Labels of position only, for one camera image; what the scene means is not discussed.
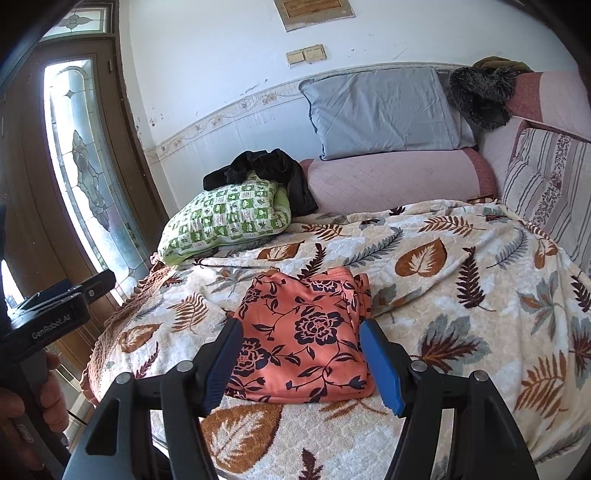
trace wall switch plate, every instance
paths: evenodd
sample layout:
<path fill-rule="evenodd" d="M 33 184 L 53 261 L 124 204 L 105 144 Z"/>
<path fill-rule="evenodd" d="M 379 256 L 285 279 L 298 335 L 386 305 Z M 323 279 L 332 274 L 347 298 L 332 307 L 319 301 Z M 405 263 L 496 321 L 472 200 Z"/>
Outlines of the wall switch plate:
<path fill-rule="evenodd" d="M 324 45 L 314 45 L 313 47 L 304 48 L 302 51 L 304 52 L 304 57 L 308 63 L 326 60 Z"/>
<path fill-rule="evenodd" d="M 301 50 L 291 51 L 285 54 L 285 56 L 289 65 L 295 65 L 296 63 L 301 63 L 306 60 L 304 58 L 304 52 Z"/>
<path fill-rule="evenodd" d="M 314 45 L 286 53 L 285 58 L 287 58 L 287 63 L 290 66 L 304 61 L 314 63 L 315 61 L 326 60 L 326 52 L 324 51 L 324 45 Z"/>

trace leaf pattern blanket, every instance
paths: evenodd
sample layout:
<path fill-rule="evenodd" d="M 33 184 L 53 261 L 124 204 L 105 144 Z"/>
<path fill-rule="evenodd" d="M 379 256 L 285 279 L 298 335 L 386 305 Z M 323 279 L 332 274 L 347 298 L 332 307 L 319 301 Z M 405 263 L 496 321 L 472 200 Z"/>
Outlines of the leaf pattern blanket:
<path fill-rule="evenodd" d="M 449 375 L 490 373 L 536 462 L 588 432 L 591 282 L 543 231 L 496 203 L 311 215 L 263 248 L 154 268 L 99 339 L 86 394 L 100 399 L 121 372 L 163 374 L 192 358 L 261 272 L 308 278 L 341 266 L 368 275 L 374 317 L 413 358 Z M 445 472 L 452 417 L 444 411 L 433 478 Z M 227 478 L 374 480 L 402 424 L 375 393 L 296 405 L 224 397 L 202 428 Z M 152 426 L 165 442 L 159 415 Z"/>

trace floral pink cloth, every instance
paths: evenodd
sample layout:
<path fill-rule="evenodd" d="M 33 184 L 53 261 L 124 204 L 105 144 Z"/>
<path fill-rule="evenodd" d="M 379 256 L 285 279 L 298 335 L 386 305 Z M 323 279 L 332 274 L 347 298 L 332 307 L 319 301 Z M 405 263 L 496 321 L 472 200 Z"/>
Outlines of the floral pink cloth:
<path fill-rule="evenodd" d="M 369 316 L 366 274 L 340 267 L 305 280 L 258 276 L 238 310 L 245 338 L 226 395 L 269 403 L 370 396 L 375 385 L 359 348 Z"/>

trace decorative wall border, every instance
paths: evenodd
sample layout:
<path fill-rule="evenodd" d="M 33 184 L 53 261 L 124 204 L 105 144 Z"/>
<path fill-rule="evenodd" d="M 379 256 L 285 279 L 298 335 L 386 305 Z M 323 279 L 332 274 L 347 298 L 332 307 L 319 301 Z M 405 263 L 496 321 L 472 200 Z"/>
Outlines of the decorative wall border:
<path fill-rule="evenodd" d="M 365 65 L 361 67 L 351 67 L 347 69 L 337 69 L 320 74 L 310 75 L 298 80 L 286 82 L 281 85 L 271 87 L 259 93 L 254 93 L 248 97 L 242 98 L 218 111 L 197 120 L 169 139 L 160 143 L 155 148 L 146 150 L 145 155 L 148 164 L 162 161 L 169 155 L 191 144 L 195 140 L 221 128 L 229 125 L 236 120 L 244 118 L 255 113 L 262 112 L 268 108 L 291 102 L 303 95 L 298 90 L 299 84 L 307 79 L 322 79 L 336 74 L 347 74 L 357 72 L 368 72 L 373 70 L 386 70 L 393 68 L 410 67 L 432 67 L 436 70 L 453 70 L 459 67 L 465 67 L 457 63 L 428 63 L 428 62 L 398 62 L 398 63 L 379 63 L 375 65 Z"/>

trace screw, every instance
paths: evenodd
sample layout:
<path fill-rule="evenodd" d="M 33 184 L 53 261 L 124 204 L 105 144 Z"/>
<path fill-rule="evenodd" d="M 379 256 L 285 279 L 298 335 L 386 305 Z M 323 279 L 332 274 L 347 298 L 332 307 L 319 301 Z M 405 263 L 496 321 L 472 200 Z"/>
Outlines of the screw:
<path fill-rule="evenodd" d="M 126 384 L 129 380 L 131 380 L 131 374 L 129 372 L 123 372 L 122 374 L 117 375 L 117 377 L 115 378 L 115 381 L 119 384 L 119 385 L 124 385 Z"/>
<path fill-rule="evenodd" d="M 410 368 L 415 372 L 424 372 L 427 369 L 427 364 L 422 360 L 415 360 L 410 364 Z"/>
<path fill-rule="evenodd" d="M 191 360 L 183 360 L 177 365 L 177 371 L 189 372 L 193 368 L 193 362 Z"/>
<path fill-rule="evenodd" d="M 489 376 L 484 370 L 475 370 L 474 378 L 476 378 L 476 380 L 479 382 L 486 382 L 489 379 Z"/>

